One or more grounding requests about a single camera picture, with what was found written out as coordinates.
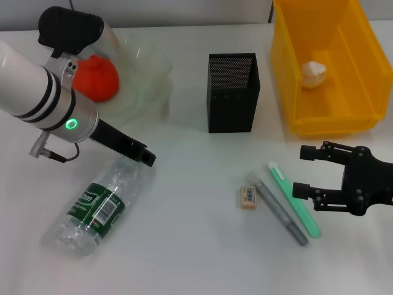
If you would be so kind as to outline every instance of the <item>yellow plastic bin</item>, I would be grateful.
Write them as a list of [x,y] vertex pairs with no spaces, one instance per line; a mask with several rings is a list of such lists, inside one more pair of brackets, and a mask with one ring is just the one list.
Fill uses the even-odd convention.
[[[393,72],[358,0],[274,0],[271,63],[290,130],[298,135],[361,132],[384,118]],[[300,66],[327,68],[302,88]]]

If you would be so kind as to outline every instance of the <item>table surface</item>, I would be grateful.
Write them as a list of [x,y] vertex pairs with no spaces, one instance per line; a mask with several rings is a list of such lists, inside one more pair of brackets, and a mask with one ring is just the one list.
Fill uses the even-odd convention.
[[[393,22],[372,22],[393,64]],[[0,111],[1,294],[391,294],[393,208],[361,218],[313,211],[322,231],[300,247],[260,202],[239,208],[243,176],[256,171],[290,210],[263,164],[277,160],[292,181],[339,189],[343,167],[299,160],[300,146],[320,146],[288,131],[269,60],[273,25],[118,29],[149,37],[172,60],[167,115],[155,110],[122,127],[157,155],[154,179],[99,250],[85,258],[50,246],[59,219],[97,171],[118,155],[93,141],[78,160],[60,164],[28,155],[40,131]],[[37,31],[0,38],[39,64],[50,52]],[[261,90],[251,133],[208,133],[209,53],[255,52]],[[393,162],[393,105],[373,130],[342,138]],[[48,147],[75,153],[50,138]]]

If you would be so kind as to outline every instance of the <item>plastic bottle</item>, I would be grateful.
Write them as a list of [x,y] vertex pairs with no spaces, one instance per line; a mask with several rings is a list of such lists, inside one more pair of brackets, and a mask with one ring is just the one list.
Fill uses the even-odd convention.
[[57,233],[76,255],[94,252],[125,207],[139,194],[147,167],[121,157],[102,171],[63,218]]

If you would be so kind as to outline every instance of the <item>green indicator light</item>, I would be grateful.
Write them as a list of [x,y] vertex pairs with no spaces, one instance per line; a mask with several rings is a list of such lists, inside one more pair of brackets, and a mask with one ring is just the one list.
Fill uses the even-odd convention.
[[76,121],[76,119],[69,119],[66,123],[66,128],[74,129],[75,127],[77,127],[77,125],[78,125],[78,121]]

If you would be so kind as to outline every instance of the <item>black mesh pencil holder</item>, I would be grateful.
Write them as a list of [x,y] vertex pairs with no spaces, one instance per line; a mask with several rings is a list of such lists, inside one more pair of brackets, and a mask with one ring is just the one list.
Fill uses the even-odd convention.
[[209,133],[250,132],[259,90],[254,53],[210,54]]

